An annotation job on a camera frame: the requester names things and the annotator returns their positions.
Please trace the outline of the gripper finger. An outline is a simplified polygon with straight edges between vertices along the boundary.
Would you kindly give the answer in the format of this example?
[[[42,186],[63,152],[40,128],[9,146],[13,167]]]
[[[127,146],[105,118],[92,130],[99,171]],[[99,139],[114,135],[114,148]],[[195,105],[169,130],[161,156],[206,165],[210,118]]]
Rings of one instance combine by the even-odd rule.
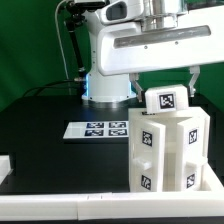
[[[138,83],[139,80],[139,74],[138,73],[130,73],[129,74],[129,80],[132,84],[132,86],[135,88],[136,90],[136,94],[137,94],[137,99],[139,102],[143,101],[143,89],[140,86],[140,84]]]
[[[189,68],[189,73],[191,75],[191,79],[188,83],[188,92],[189,92],[189,96],[193,97],[196,92],[194,85],[196,84],[197,79],[199,78],[199,75],[200,75],[200,67],[199,66],[191,66]]]

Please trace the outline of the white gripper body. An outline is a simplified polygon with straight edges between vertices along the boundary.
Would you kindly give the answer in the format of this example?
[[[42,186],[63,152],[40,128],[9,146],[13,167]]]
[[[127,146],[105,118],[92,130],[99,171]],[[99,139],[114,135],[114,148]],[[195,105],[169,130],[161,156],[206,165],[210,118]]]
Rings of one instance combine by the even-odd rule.
[[[100,10],[104,76],[224,62],[224,3],[186,10],[176,0],[116,0]]]

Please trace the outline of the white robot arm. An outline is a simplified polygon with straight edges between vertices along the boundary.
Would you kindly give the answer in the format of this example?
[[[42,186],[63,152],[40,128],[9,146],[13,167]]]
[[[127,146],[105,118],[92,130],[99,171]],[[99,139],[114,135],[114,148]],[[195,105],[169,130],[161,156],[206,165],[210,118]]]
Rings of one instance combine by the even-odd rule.
[[[83,99],[125,102],[133,75],[224,62],[224,3],[100,0],[84,13],[91,69]]]

